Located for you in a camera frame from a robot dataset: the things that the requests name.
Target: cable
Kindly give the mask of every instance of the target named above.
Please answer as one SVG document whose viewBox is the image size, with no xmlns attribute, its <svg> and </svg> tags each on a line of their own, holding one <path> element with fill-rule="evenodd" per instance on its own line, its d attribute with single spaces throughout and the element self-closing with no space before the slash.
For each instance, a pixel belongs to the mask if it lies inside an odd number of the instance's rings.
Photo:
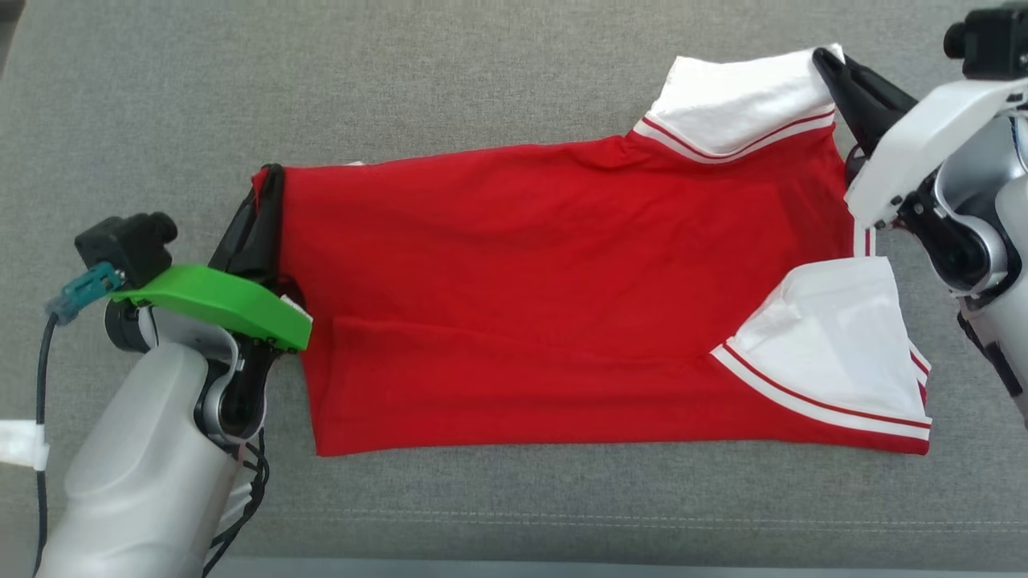
<svg viewBox="0 0 1028 578">
<path fill-rule="evenodd" d="M 247 449 L 254 455 L 257 459 L 257 463 L 244 462 L 243 466 L 247 469 L 257 472 L 254 476 L 253 481 L 250 482 L 250 503 L 246 505 L 243 509 L 243 515 L 240 519 L 235 520 L 234 523 L 225 529 L 224 532 L 217 535 L 214 540 L 211 541 L 211 547 L 218 546 L 218 550 L 214 552 L 211 559 L 204 565 L 204 578 L 211 573 L 214 566 L 218 564 L 225 552 L 228 550 L 228 546 L 232 545 L 232 541 L 235 537 L 240 535 L 240 530 L 250 521 L 257 508 L 260 507 L 261 502 L 264 501 L 264 489 L 267 486 L 267 480 L 271 475 L 271 469 L 268 467 L 267 458 L 264 457 L 264 451 L 266 446 L 264 444 L 264 430 L 261 429 L 257 434 L 257 446 L 255 447 L 252 443 L 246 444 Z"/>
<path fill-rule="evenodd" d="M 156 349 L 160 345 L 160 337 L 157 335 L 157 320 L 153 318 L 153 305 L 146 308 L 146 311 L 150 314 L 150 327 L 153 329 L 153 347 Z"/>
<path fill-rule="evenodd" d="M 46 327 L 43 329 L 43 338 L 39 344 L 39 362 L 36 365 L 36 425 L 42 426 L 46 422 L 46 365 L 50 359 L 50 341 L 53 340 L 53 328 L 58 325 L 58 315 L 50 314 L 46 320 Z M 36 496 L 39 501 L 39 538 L 36 546 L 36 566 L 32 571 L 35 576 L 39 572 L 39 565 L 43 562 L 43 547 L 46 546 L 46 518 L 48 507 L 46 505 L 46 471 L 36 472 Z"/>
<path fill-rule="evenodd" d="M 1025 164 L 1024 153 L 1021 150 L 1021 132 L 1018 131 L 1018 119 L 1017 117 L 1011 117 L 1011 136 L 1014 139 L 1014 151 L 1018 153 L 1018 162 L 1021 164 L 1021 169 L 1028 172 L 1028 165 Z"/>
</svg>

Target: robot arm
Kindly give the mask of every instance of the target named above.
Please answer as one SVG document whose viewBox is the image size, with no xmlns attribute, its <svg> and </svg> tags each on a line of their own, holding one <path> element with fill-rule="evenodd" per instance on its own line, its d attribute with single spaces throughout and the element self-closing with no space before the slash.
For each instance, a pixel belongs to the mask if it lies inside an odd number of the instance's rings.
<svg viewBox="0 0 1028 578">
<path fill-rule="evenodd" d="M 920 103 L 852 61 L 813 58 L 865 153 L 847 160 L 850 212 L 918 239 L 1028 427 L 1026 15 L 1028 5 L 1005 5 L 951 27 L 946 52 L 966 78 Z"/>
<path fill-rule="evenodd" d="M 284 351 L 303 349 L 310 333 L 309 317 L 280 299 L 282 178 L 281 167 L 268 168 L 259 210 L 251 192 L 206 267 L 172 267 L 169 255 L 162 270 L 137 277 L 136 217 L 109 219 L 76 240 L 86 265 L 128 272 L 128 290 L 108 305 L 107 332 L 119 349 L 145 355 L 72 462 L 67 511 L 37 577 L 206 576 L 242 526 L 215 537 L 237 516 L 230 500 L 250 494 L 243 520 L 259 505 L 263 456 L 250 487 L 233 482 L 245 447 L 253 447 L 248 440 L 263 427 L 268 369 Z M 154 244 L 157 254 L 168 241 Z"/>
</svg>

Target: striped trim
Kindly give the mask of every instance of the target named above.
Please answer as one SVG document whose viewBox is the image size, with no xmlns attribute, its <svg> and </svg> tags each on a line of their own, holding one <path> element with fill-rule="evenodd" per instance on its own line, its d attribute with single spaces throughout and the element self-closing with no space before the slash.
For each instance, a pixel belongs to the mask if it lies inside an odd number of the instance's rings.
<svg viewBox="0 0 1028 578">
<path fill-rule="evenodd" d="M 917 368 L 917 381 L 921 383 L 926 382 L 928 374 L 931 373 L 931 364 L 921 355 L 914 341 L 910 342 L 910 359 L 914 362 L 914 367 Z"/>
<path fill-rule="evenodd" d="M 877 233 L 872 228 L 861 229 L 856 225 L 856 221 L 853 221 L 853 256 L 854 257 L 874 257 L 877 247 Z"/>
<path fill-rule="evenodd" d="M 856 411 L 809 398 L 790 390 L 762 373 L 732 347 L 732 341 L 733 339 L 730 338 L 723 346 L 718 346 L 710 354 L 746 385 L 778 405 L 833 426 L 923 440 L 928 439 L 928 430 L 931 425 L 929 418 L 902 420 Z"/>
<path fill-rule="evenodd" d="M 780 127 L 771 133 L 749 142 L 741 148 L 723 154 L 703 150 L 700 146 L 689 142 L 688 139 L 676 134 L 675 131 L 669 128 L 665 122 L 661 121 L 659 117 L 651 113 L 647 113 L 646 116 L 636 122 L 632 132 L 641 137 L 653 139 L 678 154 L 682 154 L 692 160 L 696 160 L 697 162 L 719 165 L 723 162 L 731 162 L 750 152 L 754 152 L 755 150 L 759 150 L 771 143 L 778 142 L 794 135 L 831 127 L 834 122 L 835 107 L 830 107 L 830 109 L 824 112 L 794 120 L 784 127 Z"/>
</svg>

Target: white stripe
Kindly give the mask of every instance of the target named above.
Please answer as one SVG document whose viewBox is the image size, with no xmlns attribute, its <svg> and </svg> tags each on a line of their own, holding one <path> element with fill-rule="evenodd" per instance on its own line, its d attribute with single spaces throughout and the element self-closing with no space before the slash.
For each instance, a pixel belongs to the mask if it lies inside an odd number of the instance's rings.
<svg viewBox="0 0 1028 578">
<path fill-rule="evenodd" d="M 659 123 L 661 127 L 664 127 L 665 129 L 667 128 L 663 122 L 660 122 L 659 119 L 654 118 L 650 115 L 647 115 L 647 117 L 650 118 L 650 120 Z M 657 129 L 654 129 L 653 127 L 647 124 L 642 120 L 636 122 L 632 131 L 634 131 L 639 136 L 646 137 L 648 139 L 653 139 L 659 142 L 660 144 L 666 146 L 667 148 L 673 150 L 674 152 L 677 152 L 678 154 L 687 158 L 690 158 L 692 160 L 695 160 L 697 162 L 702 162 L 704 165 L 722 165 L 725 162 L 731 162 L 738 158 L 742 158 L 743 156 L 749 154 L 750 152 L 760 150 L 768 146 L 769 144 L 776 143 L 782 139 L 799 135 L 800 133 L 806 133 L 808 131 L 831 127 L 833 122 L 835 122 L 835 115 L 824 116 L 823 118 L 814 118 L 807 122 L 800 122 L 799 124 L 794 124 L 788 129 L 779 131 L 778 133 L 775 133 L 774 135 L 765 138 L 763 141 L 760 141 L 759 143 L 750 146 L 749 148 L 742 147 L 742 149 L 735 152 L 730 152 L 724 155 L 719 154 L 717 155 L 717 158 L 709 158 L 707 156 L 697 154 L 695 151 L 691 150 L 686 146 L 683 146 L 676 140 L 672 139 L 671 137 L 668 137 L 667 135 L 658 131 Z M 704 154 L 711 154 L 711 155 L 714 154 L 714 153 L 708 153 L 705 150 L 703 152 Z"/>
<path fill-rule="evenodd" d="M 871 237 L 871 242 L 868 243 L 868 236 Z M 853 222 L 853 256 L 854 257 L 874 257 L 875 256 L 875 229 L 874 228 L 860 228 L 860 225 Z"/>
<path fill-rule="evenodd" d="M 729 371 L 735 373 L 736 376 L 742 380 L 743 383 L 757 390 L 758 393 L 778 405 L 796 411 L 801 416 L 806 416 L 812 420 L 817 420 L 818 422 L 839 426 L 841 428 L 913 437 L 924 440 L 928 439 L 927 428 L 918 428 L 915 426 L 883 422 L 871 418 L 834 411 L 819 405 L 814 405 L 813 403 L 798 397 L 794 397 L 772 386 L 764 381 L 760 375 L 747 369 L 746 366 L 740 363 L 739 360 L 735 359 L 735 357 L 729 353 L 724 346 L 718 346 L 712 352 L 710 352 L 710 354 L 714 357 L 714 359 L 725 365 Z M 930 423 L 931 420 L 926 419 L 925 424 Z"/>
<path fill-rule="evenodd" d="M 874 257 L 878 254 L 878 229 L 871 227 L 868 229 L 868 232 L 871 234 L 871 247 L 867 256 Z"/>
</svg>

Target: gray table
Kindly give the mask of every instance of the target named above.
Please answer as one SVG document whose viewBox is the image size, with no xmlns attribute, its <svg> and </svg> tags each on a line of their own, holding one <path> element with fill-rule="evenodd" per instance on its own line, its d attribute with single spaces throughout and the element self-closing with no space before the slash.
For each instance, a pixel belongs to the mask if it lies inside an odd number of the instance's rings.
<svg viewBox="0 0 1028 578">
<path fill-rule="evenodd" d="M 942 36 L 976 4 L 33 0 L 0 80 L 0 418 L 32 416 L 42 303 L 79 270 L 72 237 L 103 217 L 166 211 L 176 259 L 205 261 L 264 162 L 624 133 L 680 53 L 839 41 L 920 96 L 958 76 Z M 914 242 L 879 245 L 934 362 L 926 458 L 732 442 L 318 459 L 288 360 L 269 378 L 269 494 L 234 553 L 1028 569 L 1028 436 Z M 135 359 L 99 308 L 58 332 L 54 486 Z M 0 553 L 28 557 L 34 508 L 31 472 L 0 467 Z"/>
</svg>

